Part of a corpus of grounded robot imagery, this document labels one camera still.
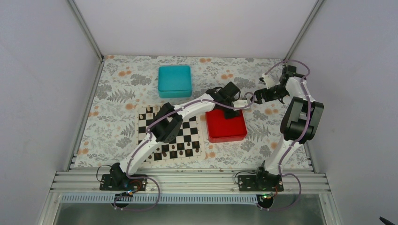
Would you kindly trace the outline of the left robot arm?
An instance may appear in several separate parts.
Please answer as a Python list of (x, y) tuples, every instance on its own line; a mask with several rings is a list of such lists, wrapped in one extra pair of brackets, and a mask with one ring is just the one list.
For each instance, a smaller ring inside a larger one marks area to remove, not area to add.
[(145, 136), (138, 146), (124, 160), (110, 167), (109, 185), (119, 190), (126, 189), (130, 185), (129, 174), (134, 174), (156, 148), (174, 140), (185, 119), (215, 108), (223, 110), (227, 119), (237, 117), (240, 108), (234, 103), (239, 93), (240, 89), (229, 82), (224, 87), (209, 89), (200, 97), (183, 104), (165, 103), (148, 127), (144, 128)]

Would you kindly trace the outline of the aluminium rail frame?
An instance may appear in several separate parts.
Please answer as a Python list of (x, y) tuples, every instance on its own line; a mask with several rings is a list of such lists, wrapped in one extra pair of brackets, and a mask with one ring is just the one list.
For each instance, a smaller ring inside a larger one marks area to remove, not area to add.
[[(99, 179), (109, 168), (97, 171), (95, 168), (80, 168), (67, 172), (56, 172), (50, 190), (52, 192), (91, 192), (100, 191)], [(142, 169), (140, 174), (153, 178), (163, 194), (237, 194), (235, 172), (226, 170), (177, 170)], [(329, 193), (327, 177), (322, 173), (306, 170), (293, 170), (300, 182), (303, 194)]]

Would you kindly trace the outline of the red plastic tray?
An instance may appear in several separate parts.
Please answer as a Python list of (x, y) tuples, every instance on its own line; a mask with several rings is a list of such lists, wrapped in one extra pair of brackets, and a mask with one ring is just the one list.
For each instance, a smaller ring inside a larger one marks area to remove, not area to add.
[(208, 140), (211, 143), (242, 141), (247, 136), (247, 128), (242, 110), (232, 119), (224, 117), (224, 111), (215, 109), (206, 112)]

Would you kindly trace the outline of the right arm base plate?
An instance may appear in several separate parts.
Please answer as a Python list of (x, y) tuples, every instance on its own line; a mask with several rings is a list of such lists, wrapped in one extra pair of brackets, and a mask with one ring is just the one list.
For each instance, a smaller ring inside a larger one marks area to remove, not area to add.
[(239, 191), (241, 192), (282, 192), (284, 191), (280, 175), (239, 175), (237, 177)]

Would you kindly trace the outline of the floral patterned tablecloth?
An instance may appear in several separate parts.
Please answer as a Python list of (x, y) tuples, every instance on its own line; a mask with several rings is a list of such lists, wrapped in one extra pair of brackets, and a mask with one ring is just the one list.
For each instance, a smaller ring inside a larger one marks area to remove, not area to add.
[[(108, 168), (126, 158), (137, 146), (137, 110), (165, 100), (158, 94), (158, 69), (165, 65), (191, 68), (192, 98), (206, 90), (233, 82), (243, 92), (263, 88), (260, 76), (268, 72), (277, 82), (281, 67), (277, 59), (114, 56), (109, 55), (96, 88), (83, 137), (77, 151), (76, 167)], [(254, 169), (276, 149), (280, 123), (290, 99), (254, 104), (244, 111), (248, 130), (244, 140), (211, 143), (206, 117), (201, 115), (204, 150), (198, 160), (173, 162), (167, 168)]]

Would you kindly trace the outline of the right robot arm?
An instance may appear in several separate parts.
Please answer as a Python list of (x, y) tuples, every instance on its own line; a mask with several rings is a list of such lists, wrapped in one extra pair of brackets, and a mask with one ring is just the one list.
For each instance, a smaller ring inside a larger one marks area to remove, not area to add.
[(281, 139), (270, 157), (258, 167), (254, 178), (255, 187), (260, 191), (276, 186), (283, 176), (283, 167), (294, 151), (306, 141), (312, 140), (324, 110), (306, 85), (306, 76), (298, 74), (295, 66), (285, 66), (279, 84), (255, 91), (255, 103), (291, 98), (280, 125)]

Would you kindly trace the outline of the black white chessboard mat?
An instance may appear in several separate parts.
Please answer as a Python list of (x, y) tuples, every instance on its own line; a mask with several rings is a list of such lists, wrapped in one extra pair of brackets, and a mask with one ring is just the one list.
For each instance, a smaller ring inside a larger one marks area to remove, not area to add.
[[(150, 125), (152, 119), (157, 114), (154, 111), (154, 107), (159, 105), (139, 105), (137, 107), (137, 119), (136, 119), (136, 136), (137, 142), (140, 144), (146, 136), (146, 129)], [(147, 112), (147, 107), (152, 107), (152, 112)], [(152, 119), (147, 118), (147, 114), (152, 113)], [(144, 114), (145, 119), (140, 120), (139, 115)], [(163, 165), (181, 162), (191, 162), (195, 160), (203, 160), (205, 153), (203, 150), (204, 141), (201, 134), (201, 124), (198, 121), (198, 117), (194, 116), (190, 119), (185, 119), (179, 129), (179, 132), (174, 140), (166, 143), (162, 146), (157, 147), (154, 152), (144, 161), (144, 166), (152, 165)], [(191, 150), (191, 156), (186, 156), (186, 150)], [(176, 158), (171, 158), (171, 152), (176, 152)], [(166, 152), (167, 156), (163, 157), (162, 152)]]

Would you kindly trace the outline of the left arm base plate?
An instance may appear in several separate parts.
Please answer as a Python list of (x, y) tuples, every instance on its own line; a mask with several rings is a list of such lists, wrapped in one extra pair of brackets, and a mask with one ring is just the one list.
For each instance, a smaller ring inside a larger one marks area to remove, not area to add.
[(110, 174), (103, 174), (99, 190), (101, 191), (121, 191), (121, 192), (136, 192), (145, 191), (147, 178), (142, 175), (133, 175), (133, 178), (123, 177), (121, 181), (117, 181)]

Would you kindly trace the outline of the teal plastic box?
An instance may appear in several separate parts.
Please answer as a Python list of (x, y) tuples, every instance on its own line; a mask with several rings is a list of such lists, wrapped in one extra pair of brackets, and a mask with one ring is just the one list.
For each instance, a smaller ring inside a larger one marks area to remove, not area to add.
[(191, 68), (188, 65), (161, 66), (158, 69), (160, 98), (188, 98), (192, 95)]

